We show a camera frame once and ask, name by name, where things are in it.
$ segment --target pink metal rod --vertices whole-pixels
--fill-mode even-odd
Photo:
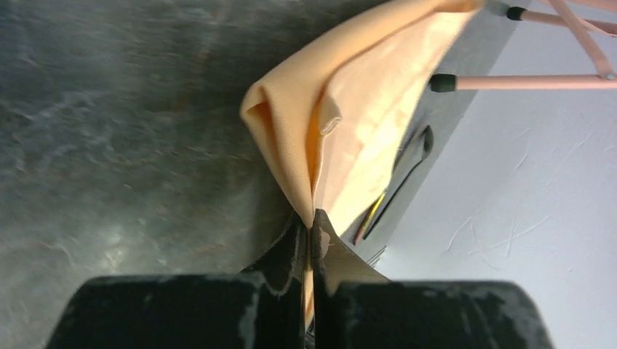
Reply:
[[[458,76],[456,89],[617,89],[598,75]]]
[[[581,46],[585,49],[589,57],[593,60],[598,74],[601,76],[615,77],[615,72],[610,66],[610,62],[604,56],[604,53],[597,46],[596,42],[589,35],[585,27],[579,22],[578,18],[570,11],[570,8],[564,2],[564,0],[547,0],[551,6],[557,11],[557,14],[563,18],[565,23],[572,31],[572,34],[576,37]]]
[[[550,15],[543,12],[525,11],[521,14],[522,20],[528,20],[531,22],[545,23],[551,25],[560,25],[562,27],[568,27],[568,24],[560,16]],[[600,22],[599,20],[585,20],[589,24],[592,24],[606,33],[611,35],[617,35],[617,23]]]

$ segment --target black rubber cap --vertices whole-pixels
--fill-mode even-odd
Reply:
[[[518,6],[513,6],[508,9],[508,12],[506,12],[506,17],[508,17],[509,20],[522,20],[521,17],[525,11],[527,11],[527,9],[523,9],[522,7],[518,7]]]
[[[429,84],[433,92],[453,92],[456,91],[456,75],[435,74]]]

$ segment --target fabric fold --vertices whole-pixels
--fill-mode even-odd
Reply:
[[[337,233],[388,185],[418,99],[479,0],[395,0],[313,41],[254,83],[240,114],[287,199]]]

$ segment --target gray concrete floor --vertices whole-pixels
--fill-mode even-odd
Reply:
[[[0,0],[0,348],[41,348],[93,276],[237,272],[263,253],[291,208],[239,101],[381,2]],[[506,38],[476,28],[445,61],[457,73],[487,71]],[[464,96],[420,112],[456,120],[464,103],[444,100]]]

